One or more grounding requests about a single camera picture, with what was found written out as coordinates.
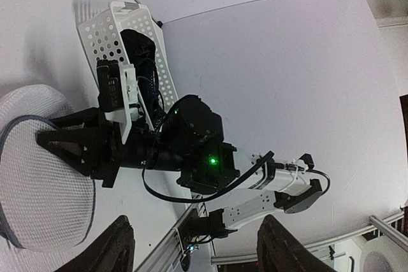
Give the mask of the dark navy lace bra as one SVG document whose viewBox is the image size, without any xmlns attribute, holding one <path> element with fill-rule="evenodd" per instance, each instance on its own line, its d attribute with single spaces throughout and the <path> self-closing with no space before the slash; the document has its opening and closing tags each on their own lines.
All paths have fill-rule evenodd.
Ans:
<svg viewBox="0 0 408 272">
<path fill-rule="evenodd" d="M 159 76 L 156 67 L 156 45 L 152 39 L 133 29 L 121 33 L 122 42 L 130 63 L 136 70 L 136 79 L 145 103 L 147 114 L 154 127 L 164 117 L 159 92 Z"/>
</svg>

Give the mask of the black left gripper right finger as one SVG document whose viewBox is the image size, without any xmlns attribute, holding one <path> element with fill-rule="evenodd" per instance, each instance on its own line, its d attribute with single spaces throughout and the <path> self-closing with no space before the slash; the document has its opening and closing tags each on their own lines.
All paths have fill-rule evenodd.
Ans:
<svg viewBox="0 0 408 272">
<path fill-rule="evenodd" d="M 312 255 L 273 215 L 267 215 L 261 223 L 256 251 L 260 271 L 333 271 Z"/>
</svg>

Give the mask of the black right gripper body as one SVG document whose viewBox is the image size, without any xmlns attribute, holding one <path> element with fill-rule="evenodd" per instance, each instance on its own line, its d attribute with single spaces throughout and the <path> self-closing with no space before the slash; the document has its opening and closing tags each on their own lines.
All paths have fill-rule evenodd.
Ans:
<svg viewBox="0 0 408 272">
<path fill-rule="evenodd" d="M 181 187 L 211 195 L 238 178 L 236 151 L 224 140 L 222 117 L 198 96 L 186 95 L 170 108 L 159 132 L 133 126 L 125 145 L 103 150 L 103 159 L 116 168 L 175 171 Z"/>
</svg>

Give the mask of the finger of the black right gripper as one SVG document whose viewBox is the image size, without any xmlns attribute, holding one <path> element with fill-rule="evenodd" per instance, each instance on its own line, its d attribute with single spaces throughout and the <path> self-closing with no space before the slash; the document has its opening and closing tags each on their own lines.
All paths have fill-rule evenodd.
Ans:
<svg viewBox="0 0 408 272">
<path fill-rule="evenodd" d="M 39 132 L 37 144 L 84 176 L 98 167 L 105 140 L 97 127 Z"/>
<path fill-rule="evenodd" d="M 50 119 L 51 123 L 60 128 L 104 129 L 105 119 L 99 108 L 88 108 L 63 117 Z"/>
</svg>

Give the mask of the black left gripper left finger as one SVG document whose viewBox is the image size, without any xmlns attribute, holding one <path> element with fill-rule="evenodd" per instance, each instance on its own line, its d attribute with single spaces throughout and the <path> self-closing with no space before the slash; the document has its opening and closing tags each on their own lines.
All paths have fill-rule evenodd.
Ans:
<svg viewBox="0 0 408 272">
<path fill-rule="evenodd" d="M 81 254 L 65 264 L 66 271 L 132 271 L 135 237 L 129 219 L 121 215 Z"/>
</svg>

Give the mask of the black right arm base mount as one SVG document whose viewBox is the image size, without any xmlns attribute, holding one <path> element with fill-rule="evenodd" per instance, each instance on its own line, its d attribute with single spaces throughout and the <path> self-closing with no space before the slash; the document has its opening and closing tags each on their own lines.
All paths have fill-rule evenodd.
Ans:
<svg viewBox="0 0 408 272">
<path fill-rule="evenodd" d="M 207 217 L 200 217 L 198 210 L 193 210 L 187 215 L 186 219 L 179 227 L 179 233 L 182 239 L 183 246 L 188 247 L 193 244 L 193 240 L 198 236 L 207 236 L 211 238 L 227 238 L 230 233 L 235 230 L 226 228 L 222 213 L 224 210 L 218 209 L 209 213 Z"/>
</svg>

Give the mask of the white mesh laundry bag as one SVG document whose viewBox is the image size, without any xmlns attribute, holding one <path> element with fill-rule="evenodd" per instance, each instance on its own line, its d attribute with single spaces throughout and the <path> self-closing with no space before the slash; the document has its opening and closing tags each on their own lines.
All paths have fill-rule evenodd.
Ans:
<svg viewBox="0 0 408 272">
<path fill-rule="evenodd" d="M 51 118 L 72 107 L 48 85 L 27 85 L 1 98 L 1 236 L 14 247 L 60 252 L 81 244 L 94 218 L 96 187 L 39 146 Z"/>
</svg>

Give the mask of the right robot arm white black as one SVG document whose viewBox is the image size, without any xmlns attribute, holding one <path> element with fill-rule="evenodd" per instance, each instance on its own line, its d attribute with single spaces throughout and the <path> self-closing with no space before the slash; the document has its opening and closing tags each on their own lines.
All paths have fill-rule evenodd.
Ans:
<svg viewBox="0 0 408 272">
<path fill-rule="evenodd" d="M 248 154 L 226 143 L 221 117 L 195 95 L 184 96 L 168 111 L 160 111 L 153 128 L 134 122 L 126 134 L 99 108 L 51 123 L 51 131 L 38 133 L 39 146 L 81 175 L 100 180 L 105 188 L 113 187 L 120 168 L 135 168 L 178 173 L 177 183 L 191 191 L 191 198 L 147 188 L 154 197 L 171 203 L 206 203 L 234 189 L 256 192 L 254 198 L 211 211 L 206 217 L 192 213 L 179 228 L 186 241 L 226 238 L 249 222 L 278 211 L 300 213 L 330 188 L 321 184 L 328 175 L 315 169 L 309 154 L 277 161 L 273 152 Z"/>
</svg>

